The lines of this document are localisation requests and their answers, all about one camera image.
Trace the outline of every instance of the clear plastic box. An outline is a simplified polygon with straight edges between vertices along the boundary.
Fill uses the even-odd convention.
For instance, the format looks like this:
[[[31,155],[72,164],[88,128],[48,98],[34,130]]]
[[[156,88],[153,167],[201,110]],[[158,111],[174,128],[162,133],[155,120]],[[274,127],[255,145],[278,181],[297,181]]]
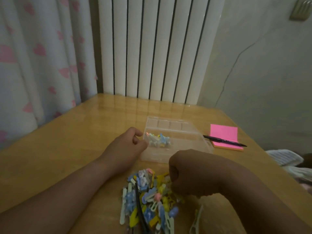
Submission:
[[[162,134],[169,137],[170,144],[160,146],[159,143],[150,143],[150,138],[146,133],[152,133],[155,136]],[[143,138],[149,143],[149,146],[141,154],[142,161],[168,163],[173,154],[185,149],[213,152],[210,141],[205,140],[191,122],[184,120],[148,117]]]

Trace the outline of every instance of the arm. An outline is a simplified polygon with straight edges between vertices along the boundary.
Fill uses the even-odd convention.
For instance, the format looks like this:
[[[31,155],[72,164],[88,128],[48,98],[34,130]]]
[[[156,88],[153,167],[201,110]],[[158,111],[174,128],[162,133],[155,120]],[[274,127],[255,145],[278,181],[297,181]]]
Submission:
[[[130,128],[103,154],[47,190],[0,214],[1,233],[67,233],[96,191],[130,168],[147,143]]]
[[[248,233],[311,233],[256,175],[220,156],[179,151],[169,160],[172,189],[197,196],[221,193],[234,207]]]

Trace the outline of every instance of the light switch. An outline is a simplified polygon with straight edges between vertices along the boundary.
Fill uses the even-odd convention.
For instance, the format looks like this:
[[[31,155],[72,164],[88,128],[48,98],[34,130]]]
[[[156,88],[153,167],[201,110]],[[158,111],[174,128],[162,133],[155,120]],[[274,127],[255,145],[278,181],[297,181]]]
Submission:
[[[305,21],[312,12],[312,0],[297,0],[290,20]]]

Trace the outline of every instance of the forearm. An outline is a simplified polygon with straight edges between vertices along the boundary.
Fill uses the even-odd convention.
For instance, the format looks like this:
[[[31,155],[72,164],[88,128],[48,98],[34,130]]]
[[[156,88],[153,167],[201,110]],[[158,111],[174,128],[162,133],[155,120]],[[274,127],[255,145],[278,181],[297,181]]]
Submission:
[[[1,233],[67,233],[109,169],[93,161],[47,190],[0,214]]]
[[[231,167],[222,191],[250,233],[311,233],[311,228],[285,205],[256,175]]]

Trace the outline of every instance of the hand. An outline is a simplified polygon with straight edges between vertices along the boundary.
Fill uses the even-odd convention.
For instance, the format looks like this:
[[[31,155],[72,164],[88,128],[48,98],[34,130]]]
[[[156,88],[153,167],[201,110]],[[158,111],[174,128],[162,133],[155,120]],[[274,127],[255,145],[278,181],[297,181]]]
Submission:
[[[107,166],[111,176],[129,169],[147,148],[147,142],[137,138],[142,135],[143,132],[135,127],[130,127],[107,146],[98,159]]]
[[[229,166],[235,162],[193,149],[180,150],[169,159],[173,191],[196,196],[220,193]]]

